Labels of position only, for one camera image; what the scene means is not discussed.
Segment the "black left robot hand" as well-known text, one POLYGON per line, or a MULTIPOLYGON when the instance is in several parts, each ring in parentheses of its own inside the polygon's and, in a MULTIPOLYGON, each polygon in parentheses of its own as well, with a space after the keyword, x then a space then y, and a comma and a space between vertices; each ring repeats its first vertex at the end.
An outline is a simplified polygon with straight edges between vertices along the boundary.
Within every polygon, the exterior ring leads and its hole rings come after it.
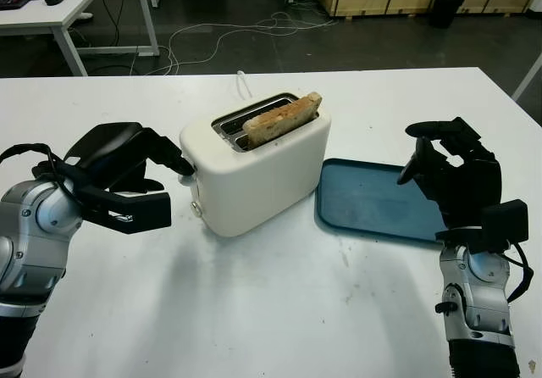
POLYGON ((145 177, 148 159, 179 175, 195 172, 172 141, 137 122, 95 126, 66 153, 64 162, 79 168, 92 185, 104 190, 161 191, 161 183, 145 177))

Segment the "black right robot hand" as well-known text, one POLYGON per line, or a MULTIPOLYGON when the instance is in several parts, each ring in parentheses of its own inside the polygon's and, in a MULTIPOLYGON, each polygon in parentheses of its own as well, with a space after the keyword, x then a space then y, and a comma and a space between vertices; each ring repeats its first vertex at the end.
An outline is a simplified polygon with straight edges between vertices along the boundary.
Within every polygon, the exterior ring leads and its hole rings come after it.
POLYGON ((501 167, 462 118, 409 125, 415 151, 397 183, 415 181, 437 203, 448 229, 481 225, 483 208, 501 202, 501 167))

